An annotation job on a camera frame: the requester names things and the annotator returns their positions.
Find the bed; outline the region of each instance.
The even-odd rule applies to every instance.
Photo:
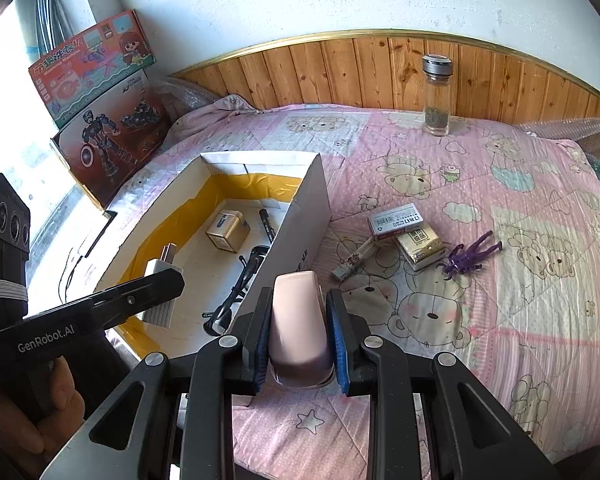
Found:
[[[163,153],[119,193],[112,207],[122,218],[98,257],[112,260],[201,152],[318,152],[332,213],[312,265],[323,290],[339,287],[351,312],[404,351],[455,353],[552,462],[600,444],[600,181],[576,142],[506,124],[600,117],[600,95],[489,45],[370,36],[268,45],[180,74],[230,95],[172,126]],[[407,111],[421,106],[420,49],[458,59],[452,107],[465,118],[448,137],[421,133],[419,114]],[[334,282],[330,271],[368,236],[366,217],[409,202],[448,247],[493,230],[504,250],[445,282],[435,266],[410,270],[387,242]],[[85,290],[114,274],[88,274]],[[138,331],[122,327],[130,339]],[[426,478],[420,411],[418,428]],[[266,478],[365,478],[367,449],[368,400],[347,399],[335,383],[298,391],[269,377],[249,406],[234,407],[235,461]]]

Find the qr code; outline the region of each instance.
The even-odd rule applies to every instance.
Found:
[[[416,229],[415,231],[410,232],[409,236],[416,243],[429,239],[426,232],[424,232],[422,229]]]

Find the metal rivet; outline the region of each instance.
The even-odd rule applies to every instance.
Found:
[[[144,358],[144,362],[149,366],[157,366],[164,361],[164,356],[160,352],[151,352]]]
[[[223,335],[218,340],[218,344],[223,348],[231,348],[238,344],[238,338],[235,335]]]
[[[377,335],[368,335],[365,337],[365,346],[369,348],[380,348],[382,346],[382,338]]]
[[[444,352],[438,356],[438,362],[443,366],[453,366],[456,364],[456,356],[449,352]]]

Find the glass water bottle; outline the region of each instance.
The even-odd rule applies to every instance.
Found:
[[[453,62],[445,56],[427,54],[422,56],[422,71],[427,79],[422,129],[431,135],[445,136],[449,133]]]

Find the human hand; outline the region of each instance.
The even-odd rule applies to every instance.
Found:
[[[83,423],[84,400],[64,357],[54,362],[49,388],[56,410],[37,425],[0,393],[0,447],[34,478]]]

